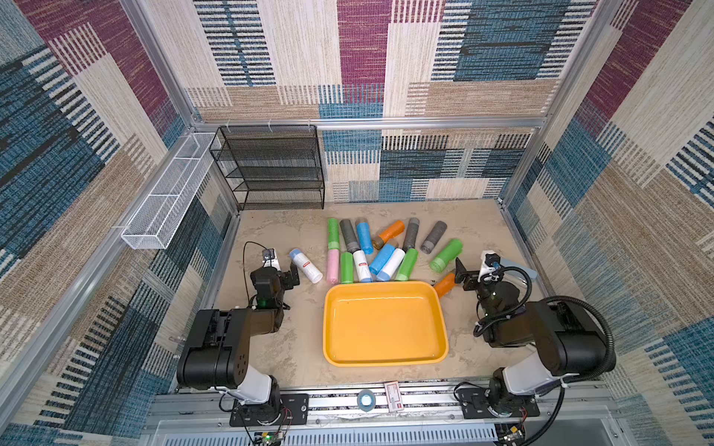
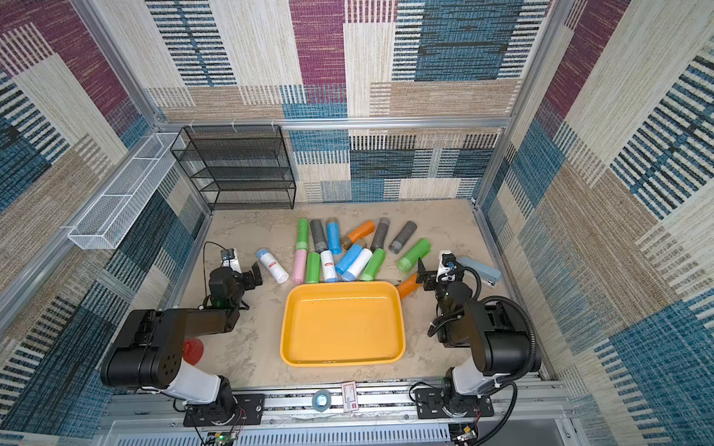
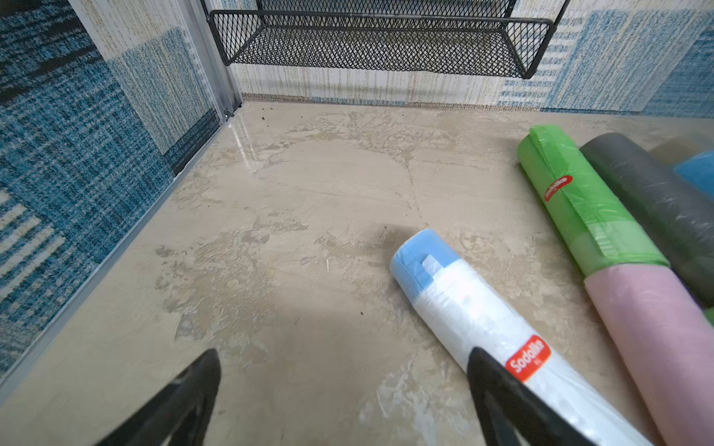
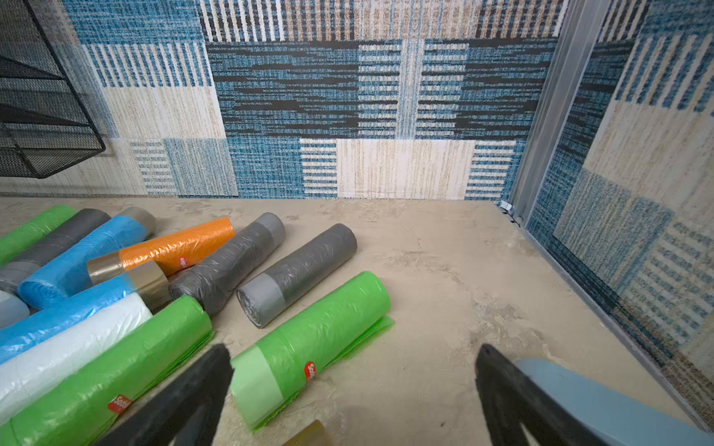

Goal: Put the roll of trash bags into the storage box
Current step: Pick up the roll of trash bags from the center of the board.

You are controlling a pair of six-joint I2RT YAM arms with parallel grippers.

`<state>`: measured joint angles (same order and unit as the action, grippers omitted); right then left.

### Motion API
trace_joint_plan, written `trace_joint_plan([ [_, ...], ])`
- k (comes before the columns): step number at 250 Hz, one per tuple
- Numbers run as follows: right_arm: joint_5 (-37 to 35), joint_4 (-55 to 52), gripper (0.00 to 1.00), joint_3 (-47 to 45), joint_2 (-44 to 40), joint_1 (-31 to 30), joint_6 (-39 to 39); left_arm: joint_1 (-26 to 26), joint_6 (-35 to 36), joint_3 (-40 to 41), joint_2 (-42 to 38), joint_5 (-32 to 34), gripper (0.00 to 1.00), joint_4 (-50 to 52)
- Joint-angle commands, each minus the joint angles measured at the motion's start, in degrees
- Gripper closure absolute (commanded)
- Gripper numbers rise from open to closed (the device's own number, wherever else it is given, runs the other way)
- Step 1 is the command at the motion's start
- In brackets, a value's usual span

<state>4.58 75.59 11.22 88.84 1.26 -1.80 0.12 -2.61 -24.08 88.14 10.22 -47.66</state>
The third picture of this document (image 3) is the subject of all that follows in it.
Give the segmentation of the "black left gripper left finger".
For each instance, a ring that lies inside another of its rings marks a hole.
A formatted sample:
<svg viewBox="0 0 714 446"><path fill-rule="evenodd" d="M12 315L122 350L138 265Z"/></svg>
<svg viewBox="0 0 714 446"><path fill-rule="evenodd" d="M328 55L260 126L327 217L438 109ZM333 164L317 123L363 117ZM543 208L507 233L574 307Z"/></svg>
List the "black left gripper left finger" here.
<svg viewBox="0 0 714 446"><path fill-rule="evenodd" d="M100 445L202 445L215 407L221 362L207 349Z"/></svg>

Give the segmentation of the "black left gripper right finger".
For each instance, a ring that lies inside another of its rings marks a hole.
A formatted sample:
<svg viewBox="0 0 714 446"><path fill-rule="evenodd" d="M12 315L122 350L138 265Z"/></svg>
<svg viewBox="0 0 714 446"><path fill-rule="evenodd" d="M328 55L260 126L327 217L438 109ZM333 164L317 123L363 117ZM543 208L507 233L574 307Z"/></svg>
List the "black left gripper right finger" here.
<svg viewBox="0 0 714 446"><path fill-rule="evenodd" d="M467 377L486 444L592 444L484 349L470 353Z"/></svg>

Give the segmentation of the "white blue trash bag roll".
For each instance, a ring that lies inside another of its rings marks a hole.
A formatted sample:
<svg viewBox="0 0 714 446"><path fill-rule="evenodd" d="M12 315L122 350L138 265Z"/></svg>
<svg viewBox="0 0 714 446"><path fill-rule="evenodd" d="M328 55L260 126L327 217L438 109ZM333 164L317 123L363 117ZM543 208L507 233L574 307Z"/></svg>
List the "white blue trash bag roll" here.
<svg viewBox="0 0 714 446"><path fill-rule="evenodd" d="M646 445L615 410L433 230L395 253L390 271L412 306L467 373L484 349L591 445Z"/></svg>

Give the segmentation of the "pink trash bag roll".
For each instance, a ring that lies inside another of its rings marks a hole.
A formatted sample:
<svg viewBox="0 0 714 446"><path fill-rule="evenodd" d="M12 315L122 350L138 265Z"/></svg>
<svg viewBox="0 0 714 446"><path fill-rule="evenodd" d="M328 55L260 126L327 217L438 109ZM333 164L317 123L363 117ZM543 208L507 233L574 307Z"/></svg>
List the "pink trash bag roll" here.
<svg viewBox="0 0 714 446"><path fill-rule="evenodd" d="M585 288L669 445L713 442L713 327L666 267L622 264Z"/></svg>

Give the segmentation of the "green trash bag roll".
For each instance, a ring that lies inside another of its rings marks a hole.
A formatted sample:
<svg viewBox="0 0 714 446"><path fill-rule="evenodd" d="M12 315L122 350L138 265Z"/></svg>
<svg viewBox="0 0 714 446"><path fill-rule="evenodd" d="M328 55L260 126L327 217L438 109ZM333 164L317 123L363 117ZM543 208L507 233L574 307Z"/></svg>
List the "green trash bag roll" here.
<svg viewBox="0 0 714 446"><path fill-rule="evenodd" d="M669 265L559 126L530 128L517 157L585 276L621 264Z"/></svg>

